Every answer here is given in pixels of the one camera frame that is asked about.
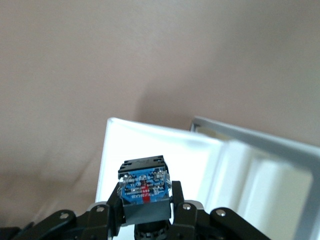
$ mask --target bolt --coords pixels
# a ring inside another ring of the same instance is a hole
[[[191,209],[191,205],[188,204],[188,203],[183,204],[182,207],[183,207],[184,210],[190,210]]]
[[[98,213],[102,212],[103,210],[105,210],[105,208],[104,208],[103,206],[99,206],[99,207],[96,209],[96,211],[97,211]]]
[[[226,215],[226,212],[222,209],[218,209],[215,211],[216,214],[218,214],[221,217],[224,217]]]
[[[62,212],[61,215],[60,215],[60,219],[66,219],[67,217],[69,217],[68,213]]]

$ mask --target beige wall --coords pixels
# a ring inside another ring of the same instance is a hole
[[[109,117],[320,146],[320,2],[1,1],[0,224],[94,201]]]

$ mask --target gray frame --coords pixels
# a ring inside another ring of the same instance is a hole
[[[198,127],[237,139],[308,169],[312,173],[313,182],[294,239],[318,240],[320,238],[319,147],[196,116],[192,120],[190,131],[196,132]]]

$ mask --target screw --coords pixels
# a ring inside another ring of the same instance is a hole
[[[222,209],[218,209],[215,211],[216,214],[218,214],[221,217],[224,217],[226,215],[226,212]]]
[[[98,213],[102,212],[103,210],[105,210],[105,208],[104,208],[103,206],[99,206],[99,207],[96,209],[96,211],[97,211]]]
[[[188,203],[183,204],[182,207],[183,207],[184,210],[190,210],[191,209],[191,205],[188,204]]]
[[[60,219],[66,219],[67,217],[69,217],[69,213],[62,212],[60,215]]]

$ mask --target robotic arm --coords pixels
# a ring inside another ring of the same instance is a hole
[[[127,225],[134,225],[135,240],[270,240],[229,208],[209,214],[185,200],[163,156],[125,161],[118,179],[108,201],[84,214],[60,210],[34,226],[0,228],[0,240],[112,240]]]

